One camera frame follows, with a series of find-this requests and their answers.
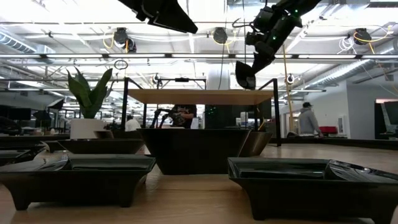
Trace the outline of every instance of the yellow cable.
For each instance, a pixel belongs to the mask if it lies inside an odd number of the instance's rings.
[[[372,46],[372,44],[371,43],[369,43],[369,47],[371,48],[371,51],[372,51],[372,53],[373,54],[375,54],[374,53],[374,49],[373,49],[373,46]],[[390,81],[390,79],[388,79],[388,76],[387,76],[387,74],[386,74],[386,71],[385,71],[385,69],[381,66],[381,64],[380,63],[377,63],[378,65],[379,65],[379,67],[383,70],[383,73],[384,73],[384,76],[386,77],[386,79],[387,79],[387,81]],[[398,89],[394,86],[394,84],[392,83],[391,84],[391,86],[392,86],[392,88],[398,93]]]
[[[357,32],[354,33],[354,38],[357,39],[357,40],[360,40],[360,41],[362,41],[362,42],[373,43],[373,42],[377,42],[377,41],[379,41],[379,40],[385,39],[385,38],[388,36],[388,34],[389,34],[388,31],[386,32],[386,35],[385,35],[384,37],[381,37],[381,38],[379,38],[379,39],[377,39],[377,40],[363,40],[363,39],[359,39],[359,38],[356,37]]]
[[[289,104],[289,114],[290,114],[290,119],[289,119],[289,131],[293,130],[293,111],[292,111],[292,102],[290,100],[290,91],[289,91],[289,85],[287,83],[287,66],[286,66],[286,51],[285,51],[285,45],[283,45],[284,48],[284,65],[285,65],[285,84],[286,84],[286,92],[287,92],[287,102]]]
[[[108,46],[107,44],[106,44],[106,42],[105,42],[105,33],[104,33],[104,39],[102,39],[102,41],[103,41],[103,43],[104,43],[104,46],[107,48],[107,49],[111,49],[112,47],[113,47],[113,42],[114,42],[114,32],[112,33],[112,43],[111,43],[111,46]]]

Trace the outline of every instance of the wooden table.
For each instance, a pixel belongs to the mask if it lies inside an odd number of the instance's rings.
[[[258,105],[273,91],[246,90],[129,90],[129,96],[147,104]]]

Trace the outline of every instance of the wooden floor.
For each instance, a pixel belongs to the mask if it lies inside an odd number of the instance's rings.
[[[338,159],[398,174],[398,151],[314,144],[267,146],[264,157]],[[317,224],[373,223],[367,219],[254,221],[246,193],[226,175],[164,176],[155,167],[131,208],[117,205],[66,207],[56,203],[32,203],[25,212],[15,211],[11,195],[0,185],[0,224],[3,223],[161,223],[161,224]],[[398,211],[392,223],[398,223]]]

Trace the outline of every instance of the robotic arm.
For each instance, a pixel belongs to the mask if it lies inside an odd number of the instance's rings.
[[[246,34],[246,45],[253,45],[256,50],[253,65],[236,62],[236,79],[241,87],[248,90],[256,88],[256,73],[275,59],[275,53],[294,27],[303,27],[300,16],[311,11],[320,1],[281,0],[260,10],[250,23],[253,31]]]
[[[159,117],[161,112],[167,112],[167,114],[162,116],[162,121],[159,124],[158,128],[162,128],[164,121],[167,118],[172,118],[173,119],[173,123],[179,124],[181,123],[183,120],[183,118],[181,116],[178,115],[178,113],[175,110],[168,110],[168,109],[157,109],[155,111],[155,117],[152,121],[152,124],[149,126],[149,128],[155,128],[155,123],[157,121],[157,118]]]
[[[150,25],[193,34],[198,31],[198,27],[177,0],[119,1],[132,9],[140,21],[149,18]],[[272,7],[266,6],[260,10],[255,20],[249,24],[253,31],[246,34],[246,45],[253,45],[256,50],[253,65],[236,62],[236,79],[241,87],[248,90],[256,88],[256,73],[275,59],[275,53],[294,27],[303,27],[300,16],[311,11],[320,1],[280,0]]]

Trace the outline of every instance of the snake plant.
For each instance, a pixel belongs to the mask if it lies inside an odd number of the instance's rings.
[[[70,92],[79,102],[81,113],[86,119],[93,119],[97,112],[101,109],[102,103],[107,94],[108,87],[106,84],[112,77],[112,68],[107,70],[92,90],[79,69],[75,67],[77,74],[73,78],[68,71],[68,85]]]

